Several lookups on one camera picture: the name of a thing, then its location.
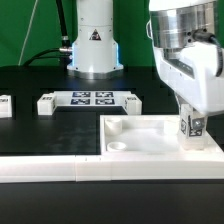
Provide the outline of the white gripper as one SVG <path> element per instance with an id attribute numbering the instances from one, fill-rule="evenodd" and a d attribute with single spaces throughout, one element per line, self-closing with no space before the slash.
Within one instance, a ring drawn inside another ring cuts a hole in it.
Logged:
<path id="1" fill-rule="evenodd" d="M 195 42 L 180 52 L 179 60 L 193 70 L 192 75 L 166 61 L 162 49 L 154 47 L 153 51 L 160 79 L 177 95 L 203 115 L 224 113 L 224 70 L 216 76 L 218 56 L 215 45 Z M 205 125 L 204 117 L 191 117 L 193 130 L 202 130 Z"/>

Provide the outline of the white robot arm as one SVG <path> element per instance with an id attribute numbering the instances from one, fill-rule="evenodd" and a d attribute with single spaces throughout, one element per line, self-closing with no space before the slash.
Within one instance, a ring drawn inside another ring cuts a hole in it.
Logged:
<path id="1" fill-rule="evenodd" d="M 202 116 L 224 113 L 218 0 L 150 0 L 146 25 L 160 79 Z M 77 0 L 78 37 L 67 66 L 87 79 L 119 70 L 113 0 Z"/>

